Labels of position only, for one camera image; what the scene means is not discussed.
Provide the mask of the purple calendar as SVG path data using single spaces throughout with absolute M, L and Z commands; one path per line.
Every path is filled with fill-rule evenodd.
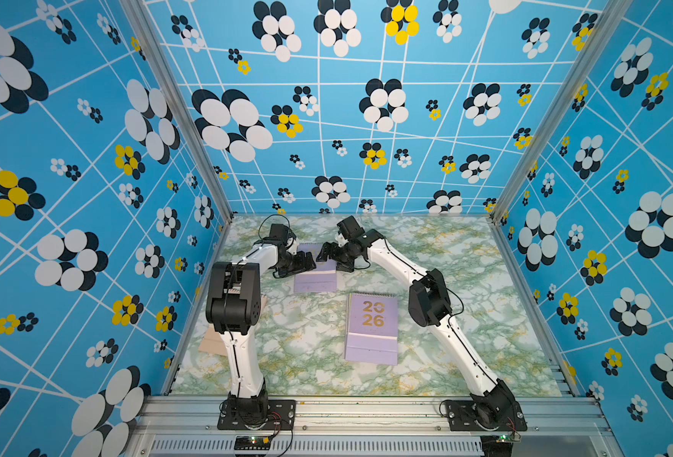
M 317 261 L 317 256 L 322 245 L 315 243 L 300 244 L 298 250 L 310 252 L 317 267 L 309 272 L 299 273 L 294 278 L 295 293 L 322 293 L 337 291 L 336 261 L 327 259 L 325 262 Z
M 355 292 L 349 296 L 345 359 L 396 366 L 398 300 L 395 295 Z

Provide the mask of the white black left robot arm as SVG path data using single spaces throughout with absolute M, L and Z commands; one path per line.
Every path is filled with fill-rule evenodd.
M 220 430 L 260 430 L 279 417 L 269 404 L 256 355 L 261 276 L 271 272 L 281 279 L 314 269 L 313 255 L 298 249 L 290 226 L 277 223 L 247 253 L 213 264 L 205 316 L 223 342 L 231 373 L 230 390 L 220 407 Z

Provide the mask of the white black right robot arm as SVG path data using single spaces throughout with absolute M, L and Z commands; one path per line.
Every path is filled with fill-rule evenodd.
M 389 272 L 408 289 L 408 311 L 456 363 L 473 400 L 470 416 L 479 428 L 526 430 L 525 416 L 506 382 L 482 359 L 458 327 L 452 299 L 456 296 L 437 268 L 428 270 L 408 259 L 378 230 L 365 230 L 355 217 L 337 223 L 336 241 L 325 243 L 319 256 L 333 259 L 342 272 L 352 272 L 359 258 Z

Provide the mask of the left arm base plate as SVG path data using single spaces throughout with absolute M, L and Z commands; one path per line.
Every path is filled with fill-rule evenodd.
M 292 430 L 296 401 L 228 398 L 220 404 L 216 427 L 227 431 Z

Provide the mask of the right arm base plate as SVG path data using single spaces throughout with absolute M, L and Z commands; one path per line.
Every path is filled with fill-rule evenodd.
M 514 403 L 509 408 L 508 416 L 493 426 L 482 426 L 478 422 L 475 404 L 469 400 L 443 400 L 439 407 L 439 413 L 449 424 L 451 431 L 475 431 L 475 432 L 525 432 L 528 430 L 526 416 L 519 403 Z

